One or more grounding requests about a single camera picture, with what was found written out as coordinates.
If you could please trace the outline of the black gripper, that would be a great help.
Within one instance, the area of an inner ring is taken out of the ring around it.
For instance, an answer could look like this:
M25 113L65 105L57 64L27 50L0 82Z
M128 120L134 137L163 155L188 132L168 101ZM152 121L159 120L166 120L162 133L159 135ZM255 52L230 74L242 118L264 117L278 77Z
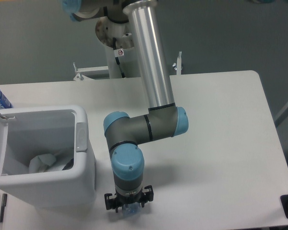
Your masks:
M154 200L154 191L151 185L144 188L142 192L136 195L123 196L116 192L115 194L106 193L104 194L106 210L115 210L118 213L119 207L126 204L140 203L141 207L144 207L146 203L152 202Z

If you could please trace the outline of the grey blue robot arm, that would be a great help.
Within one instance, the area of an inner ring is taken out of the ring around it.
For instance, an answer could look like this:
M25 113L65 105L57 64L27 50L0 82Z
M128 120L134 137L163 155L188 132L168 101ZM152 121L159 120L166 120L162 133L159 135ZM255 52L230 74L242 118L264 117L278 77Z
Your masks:
M140 144L187 132L186 111L175 105L156 18L155 0L63 0L63 10L77 22L98 19L96 35L110 48L116 65L134 49L148 100L148 113L130 117L113 112L103 122L113 171L115 193L105 194L108 210L144 206L153 201L151 185L143 186L144 156Z

